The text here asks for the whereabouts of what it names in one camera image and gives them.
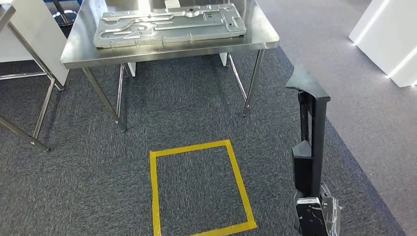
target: gray carpet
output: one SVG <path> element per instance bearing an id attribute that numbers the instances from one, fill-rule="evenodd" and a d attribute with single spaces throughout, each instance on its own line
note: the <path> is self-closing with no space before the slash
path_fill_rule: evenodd
<path id="1" fill-rule="evenodd" d="M 256 52 L 234 54 L 248 84 Z M 0 71 L 28 67 L 1 64 Z M 80 70 L 53 93 L 40 139 L 43 153 L 0 126 L 0 235 L 152 235 L 149 151 L 230 139 L 258 227 L 239 235 L 296 236 L 290 148 L 299 141 L 297 92 L 284 88 L 292 65 L 268 50 L 253 109 L 218 55 L 139 63 L 124 82 L 118 131 Z M 116 101 L 118 67 L 93 68 Z M 0 113 L 32 131 L 48 80 L 0 81 Z M 343 208 L 341 235 L 388 236 L 361 169 L 330 123 L 324 180 Z M 161 157 L 158 186 L 164 236 L 243 222 L 222 148 Z"/>
<path id="2" fill-rule="evenodd" d="M 417 88 L 398 88 L 348 38 L 371 0 L 257 0 L 290 61 L 332 96 L 328 119 L 409 236 L 417 231 Z"/>

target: metal panel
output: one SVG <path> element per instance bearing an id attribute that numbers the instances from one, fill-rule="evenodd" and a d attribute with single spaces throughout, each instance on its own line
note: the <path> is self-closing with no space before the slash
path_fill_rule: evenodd
<path id="1" fill-rule="evenodd" d="M 172 9 L 105 12 L 98 23 L 94 44 L 115 48 L 147 44 L 236 37 L 246 27 L 235 5 L 205 5 Z"/>

